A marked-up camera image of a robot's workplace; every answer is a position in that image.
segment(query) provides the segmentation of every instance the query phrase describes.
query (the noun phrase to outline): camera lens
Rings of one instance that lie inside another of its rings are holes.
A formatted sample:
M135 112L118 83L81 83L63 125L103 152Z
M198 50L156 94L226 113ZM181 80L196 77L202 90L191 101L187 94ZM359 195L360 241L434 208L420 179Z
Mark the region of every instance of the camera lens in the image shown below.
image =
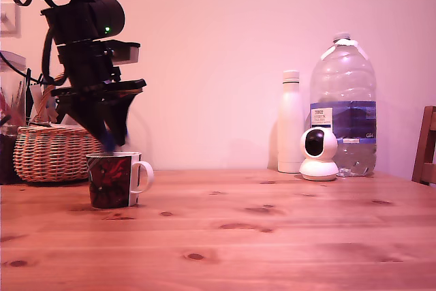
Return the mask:
M324 150L324 132L320 129L313 129L306 136L306 152L313 157L321 155Z

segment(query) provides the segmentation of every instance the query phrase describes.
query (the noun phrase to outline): blue label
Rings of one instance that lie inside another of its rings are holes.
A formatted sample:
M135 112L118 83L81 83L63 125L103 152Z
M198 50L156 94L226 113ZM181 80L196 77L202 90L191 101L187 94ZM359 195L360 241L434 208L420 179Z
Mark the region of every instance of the blue label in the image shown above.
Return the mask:
M332 127L338 143L375 143L375 102L321 102L311 104L311 126Z

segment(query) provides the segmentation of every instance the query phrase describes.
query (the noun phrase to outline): red patterned mug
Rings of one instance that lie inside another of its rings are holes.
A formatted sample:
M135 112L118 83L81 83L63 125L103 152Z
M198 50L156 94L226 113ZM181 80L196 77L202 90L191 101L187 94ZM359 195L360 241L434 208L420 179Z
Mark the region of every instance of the red patterned mug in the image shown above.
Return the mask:
M118 208L138 203L141 192L150 189L155 179L153 169L141 161L141 153L114 152L87 155L89 192L95 208ZM147 173L140 185L140 168Z

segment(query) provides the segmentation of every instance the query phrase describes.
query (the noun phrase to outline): mug handle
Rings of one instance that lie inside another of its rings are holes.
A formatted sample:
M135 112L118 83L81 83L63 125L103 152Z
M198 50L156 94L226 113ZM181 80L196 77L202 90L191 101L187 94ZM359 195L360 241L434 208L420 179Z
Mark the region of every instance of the mug handle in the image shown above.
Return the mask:
M155 175L153 173L153 169L151 168L151 165L149 163L139 161L139 162L133 163L131 165L132 169L136 168L137 166L139 166L138 167L139 170L141 169L141 166L142 166L147 171L147 184L145 185L144 189L131 190L130 191L131 194L140 194L142 192L147 191L148 189L151 188L151 185L153 184L153 181L155 180Z

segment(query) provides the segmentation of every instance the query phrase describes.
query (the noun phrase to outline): white bottle cap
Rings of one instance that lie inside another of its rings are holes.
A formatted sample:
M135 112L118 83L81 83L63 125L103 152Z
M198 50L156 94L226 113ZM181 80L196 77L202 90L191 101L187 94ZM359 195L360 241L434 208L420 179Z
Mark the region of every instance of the white bottle cap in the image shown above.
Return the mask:
M352 37L348 32L339 32L336 33L333 37L333 43L338 42L340 39L347 39L347 40L351 40Z
M283 72L283 83L285 82L300 82L300 72L289 70Z

